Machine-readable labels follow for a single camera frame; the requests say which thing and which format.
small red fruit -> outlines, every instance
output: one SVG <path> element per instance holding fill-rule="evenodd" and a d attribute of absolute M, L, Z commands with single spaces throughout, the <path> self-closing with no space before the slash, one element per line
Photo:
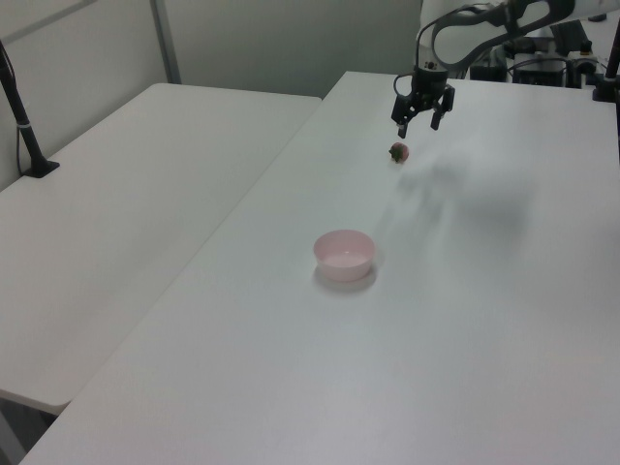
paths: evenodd
<path fill-rule="evenodd" d="M 409 147 L 402 142 L 397 142 L 391 147 L 389 154 L 394 162 L 405 163 L 409 158 Z"/>

floor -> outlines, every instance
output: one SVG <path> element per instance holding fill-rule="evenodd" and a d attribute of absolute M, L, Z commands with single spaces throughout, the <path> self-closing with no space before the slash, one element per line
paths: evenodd
<path fill-rule="evenodd" d="M 56 419 L 0 399 L 0 465 L 17 465 Z"/>

pink bowl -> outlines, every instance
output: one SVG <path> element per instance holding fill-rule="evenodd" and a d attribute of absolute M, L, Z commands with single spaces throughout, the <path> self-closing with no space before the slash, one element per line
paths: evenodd
<path fill-rule="evenodd" d="M 368 274 L 375 256 L 375 244 L 363 232 L 332 231 L 315 242 L 314 255 L 327 278 L 348 283 Z"/>

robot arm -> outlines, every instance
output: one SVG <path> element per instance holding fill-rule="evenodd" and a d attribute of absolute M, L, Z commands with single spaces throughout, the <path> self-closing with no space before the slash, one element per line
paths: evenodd
<path fill-rule="evenodd" d="M 424 0 L 418 42 L 427 45 L 449 71 L 466 70 L 486 50 L 550 24 L 620 9 L 620 0 L 504 0 L 467 4 L 465 0 Z M 405 138 L 411 119 L 433 109 L 431 127 L 452 110 L 454 89 L 447 85 L 448 71 L 419 66 L 419 48 L 412 76 L 412 91 L 396 99 L 392 119 Z"/>
<path fill-rule="evenodd" d="M 426 0 L 422 16 L 428 16 L 425 9 L 436 10 L 437 4 L 442 3 L 446 2 Z M 478 4 L 443 17 L 439 13 L 432 31 L 422 39 L 427 43 L 430 39 L 433 53 L 444 68 L 459 71 L 467 69 L 484 51 L 510 39 L 549 24 L 617 9 L 620 0 L 509 0 Z"/>

white tabletop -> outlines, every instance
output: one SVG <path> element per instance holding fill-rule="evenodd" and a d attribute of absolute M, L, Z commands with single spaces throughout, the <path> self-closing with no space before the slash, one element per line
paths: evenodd
<path fill-rule="evenodd" d="M 614 107 L 456 81 L 401 167 L 391 82 L 341 79 L 24 465 L 618 463 Z"/>
<path fill-rule="evenodd" d="M 158 84 L 0 194 L 0 397 L 58 413 L 320 100 Z"/>

